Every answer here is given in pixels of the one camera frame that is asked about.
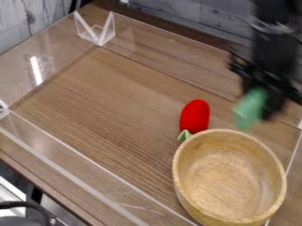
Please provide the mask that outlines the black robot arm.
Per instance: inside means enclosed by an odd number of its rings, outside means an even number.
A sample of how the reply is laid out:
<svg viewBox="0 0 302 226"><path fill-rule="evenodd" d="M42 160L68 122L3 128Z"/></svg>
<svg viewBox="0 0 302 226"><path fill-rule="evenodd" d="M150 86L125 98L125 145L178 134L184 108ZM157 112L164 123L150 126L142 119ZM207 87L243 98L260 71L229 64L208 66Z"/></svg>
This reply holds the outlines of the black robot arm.
<svg viewBox="0 0 302 226"><path fill-rule="evenodd" d="M291 100L302 104L295 86L302 35L302 0L252 0L249 58L229 53L228 69L241 79L243 96L235 106L241 122L268 120Z"/></svg>

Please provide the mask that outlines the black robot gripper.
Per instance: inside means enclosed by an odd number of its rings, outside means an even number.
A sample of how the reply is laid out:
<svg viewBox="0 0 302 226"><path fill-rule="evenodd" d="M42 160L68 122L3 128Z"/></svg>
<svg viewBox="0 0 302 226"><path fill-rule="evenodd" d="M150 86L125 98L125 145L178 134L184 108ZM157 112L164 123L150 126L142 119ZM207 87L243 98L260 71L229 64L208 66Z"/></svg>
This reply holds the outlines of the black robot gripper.
<svg viewBox="0 0 302 226"><path fill-rule="evenodd" d="M261 119L268 120L284 107L283 92L296 91L297 33L253 32L248 58L229 51L228 69L241 79L241 92L265 91Z"/></svg>

